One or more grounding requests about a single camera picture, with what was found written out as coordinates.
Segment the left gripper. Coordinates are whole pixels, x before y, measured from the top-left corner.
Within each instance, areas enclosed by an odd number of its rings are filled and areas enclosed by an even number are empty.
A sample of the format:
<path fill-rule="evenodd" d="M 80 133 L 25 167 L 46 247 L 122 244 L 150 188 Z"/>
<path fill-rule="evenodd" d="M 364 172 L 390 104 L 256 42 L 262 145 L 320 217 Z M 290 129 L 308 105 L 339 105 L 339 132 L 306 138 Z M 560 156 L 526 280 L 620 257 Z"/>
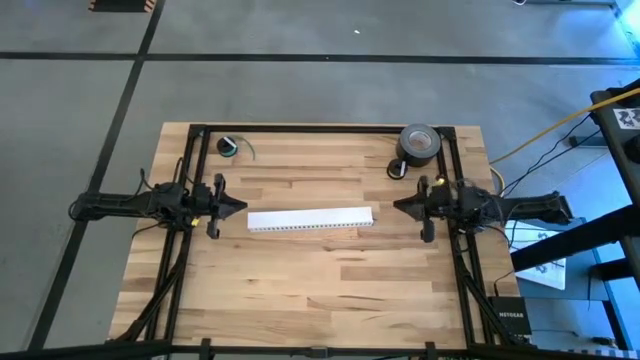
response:
<path fill-rule="evenodd" d="M 198 214 L 194 211 L 192 201 L 192 226 L 195 227 L 203 216 L 208 216 L 210 220 L 206 224 L 206 234 L 211 239 L 218 239 L 220 237 L 220 230 L 218 229 L 218 221 L 230 217 L 247 208 L 248 204 L 245 201 L 231 197 L 225 193 L 226 180 L 221 173 L 214 175 L 213 187 L 211 188 L 211 200 L 210 200 L 210 212 L 208 214 Z"/>

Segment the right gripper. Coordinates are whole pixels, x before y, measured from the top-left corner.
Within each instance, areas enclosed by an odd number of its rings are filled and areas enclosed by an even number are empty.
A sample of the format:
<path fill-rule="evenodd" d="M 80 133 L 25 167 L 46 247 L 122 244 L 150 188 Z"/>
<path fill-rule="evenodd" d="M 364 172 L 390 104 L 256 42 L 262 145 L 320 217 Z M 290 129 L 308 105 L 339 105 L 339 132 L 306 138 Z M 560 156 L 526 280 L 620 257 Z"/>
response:
<path fill-rule="evenodd" d="M 432 192 L 445 192 L 448 191 L 451 194 L 449 181 L 444 175 L 437 175 L 434 178 L 432 185 L 428 183 L 426 176 L 421 176 L 417 185 L 418 196 L 413 195 L 410 197 L 402 198 L 393 202 L 395 208 L 407 215 L 413 220 L 419 220 L 419 206 L 414 205 L 418 202 L 422 205 L 422 213 L 420 221 L 423 224 L 423 228 L 420 232 L 421 239 L 425 243 L 430 243 L 435 240 L 435 225 L 431 220 L 432 217 L 446 219 L 448 217 L 438 217 L 432 213 L 433 205 L 431 202 Z"/>

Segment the white duct cover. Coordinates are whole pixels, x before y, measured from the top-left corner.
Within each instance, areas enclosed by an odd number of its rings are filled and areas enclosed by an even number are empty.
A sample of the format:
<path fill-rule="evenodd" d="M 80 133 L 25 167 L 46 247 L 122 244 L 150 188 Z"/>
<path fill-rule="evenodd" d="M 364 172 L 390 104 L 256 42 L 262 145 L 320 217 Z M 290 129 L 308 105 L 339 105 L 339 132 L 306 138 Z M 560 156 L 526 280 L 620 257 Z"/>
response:
<path fill-rule="evenodd" d="M 371 207 L 251 212 L 247 215 L 247 228 L 273 225 L 305 225 L 371 220 L 374 220 Z"/>

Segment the white marker sheet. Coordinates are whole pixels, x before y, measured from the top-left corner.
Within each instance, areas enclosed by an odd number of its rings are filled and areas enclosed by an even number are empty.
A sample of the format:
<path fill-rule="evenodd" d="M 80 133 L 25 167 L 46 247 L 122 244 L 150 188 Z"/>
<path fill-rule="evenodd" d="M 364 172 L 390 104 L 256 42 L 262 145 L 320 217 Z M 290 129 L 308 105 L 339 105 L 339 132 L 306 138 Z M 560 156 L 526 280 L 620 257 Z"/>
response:
<path fill-rule="evenodd" d="M 522 221 L 509 220 L 506 223 L 505 234 L 508 238 L 509 252 L 514 253 L 556 235 L 557 231 Z M 553 260 L 519 271 L 516 273 L 516 277 L 557 290 L 564 290 L 566 286 L 566 259 Z"/>

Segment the black stand beams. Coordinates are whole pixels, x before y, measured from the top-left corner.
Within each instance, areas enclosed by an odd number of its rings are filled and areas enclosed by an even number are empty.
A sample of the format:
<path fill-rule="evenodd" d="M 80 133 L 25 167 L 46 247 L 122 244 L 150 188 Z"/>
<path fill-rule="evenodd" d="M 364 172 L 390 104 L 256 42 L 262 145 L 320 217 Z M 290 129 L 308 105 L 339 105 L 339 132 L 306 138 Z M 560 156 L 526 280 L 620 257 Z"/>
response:
<path fill-rule="evenodd" d="M 576 228 L 564 231 L 511 255 L 514 269 L 566 258 L 576 253 L 618 242 L 625 257 L 593 267 L 601 279 L 633 278 L 640 289 L 640 130 L 622 130 L 616 108 L 640 108 L 640 78 L 624 87 L 591 94 L 590 112 L 621 175 L 632 203 Z"/>

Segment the black orange striped mat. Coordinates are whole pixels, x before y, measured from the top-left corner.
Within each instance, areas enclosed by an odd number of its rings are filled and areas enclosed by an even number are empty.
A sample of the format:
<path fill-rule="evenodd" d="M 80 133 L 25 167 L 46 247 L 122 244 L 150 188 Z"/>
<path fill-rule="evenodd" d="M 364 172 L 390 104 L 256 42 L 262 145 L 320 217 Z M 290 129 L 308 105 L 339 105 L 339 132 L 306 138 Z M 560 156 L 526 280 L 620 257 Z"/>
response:
<path fill-rule="evenodd" d="M 90 0 L 89 10 L 93 12 L 113 13 L 150 13 L 157 0 Z"/>

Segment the fiducial marker sticker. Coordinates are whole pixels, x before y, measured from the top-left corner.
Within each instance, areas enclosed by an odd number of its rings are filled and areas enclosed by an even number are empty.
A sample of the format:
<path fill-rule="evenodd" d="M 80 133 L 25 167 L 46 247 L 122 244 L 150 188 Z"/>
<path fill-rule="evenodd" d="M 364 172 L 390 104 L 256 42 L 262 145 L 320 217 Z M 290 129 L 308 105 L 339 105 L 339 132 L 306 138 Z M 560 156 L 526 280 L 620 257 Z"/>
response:
<path fill-rule="evenodd" d="M 616 108 L 613 112 L 622 130 L 640 130 L 640 108 Z"/>

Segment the large duct tape roll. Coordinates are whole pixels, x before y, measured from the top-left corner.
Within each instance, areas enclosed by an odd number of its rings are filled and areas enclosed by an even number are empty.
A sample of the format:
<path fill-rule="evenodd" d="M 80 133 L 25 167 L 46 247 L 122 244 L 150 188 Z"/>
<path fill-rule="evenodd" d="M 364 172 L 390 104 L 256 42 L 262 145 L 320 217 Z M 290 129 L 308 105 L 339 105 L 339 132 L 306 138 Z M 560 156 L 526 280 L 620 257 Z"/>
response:
<path fill-rule="evenodd" d="M 411 124 L 402 129 L 396 144 L 396 155 L 410 167 L 424 167 L 441 149 L 441 137 L 435 128 Z"/>

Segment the black aluminium table frame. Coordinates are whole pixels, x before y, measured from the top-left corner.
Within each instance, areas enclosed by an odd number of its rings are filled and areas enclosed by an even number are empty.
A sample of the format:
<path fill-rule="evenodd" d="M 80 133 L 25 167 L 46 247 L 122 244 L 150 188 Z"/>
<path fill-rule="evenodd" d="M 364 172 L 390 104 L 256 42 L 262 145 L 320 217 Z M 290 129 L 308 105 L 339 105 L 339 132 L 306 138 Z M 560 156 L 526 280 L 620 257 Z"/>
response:
<path fill-rule="evenodd" d="M 186 271 L 143 339 L 170 341 L 177 352 L 209 340 L 215 352 L 340 355 L 472 355 L 485 339 L 454 239 L 437 221 L 424 243 L 421 226 L 393 207 L 414 194 L 418 177 L 394 181 L 396 126 L 167 123 L 150 177 L 187 181 L 221 173 L 246 212 L 219 225 L 172 236 L 149 220 L 133 239 L 109 335 L 122 336 L 140 315 L 179 254 Z M 218 154 L 231 136 L 238 153 Z M 324 230 L 250 232 L 251 212 L 371 207 L 374 225 Z"/>

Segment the black network switch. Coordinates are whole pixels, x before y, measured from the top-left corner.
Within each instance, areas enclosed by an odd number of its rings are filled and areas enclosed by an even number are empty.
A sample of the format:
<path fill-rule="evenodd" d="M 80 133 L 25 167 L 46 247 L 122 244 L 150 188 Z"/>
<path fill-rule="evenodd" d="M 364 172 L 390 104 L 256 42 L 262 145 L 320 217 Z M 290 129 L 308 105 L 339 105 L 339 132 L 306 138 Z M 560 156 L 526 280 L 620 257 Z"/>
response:
<path fill-rule="evenodd" d="M 513 335 L 532 335 L 525 300 L 521 297 L 493 296 L 489 301 L 501 322 Z"/>

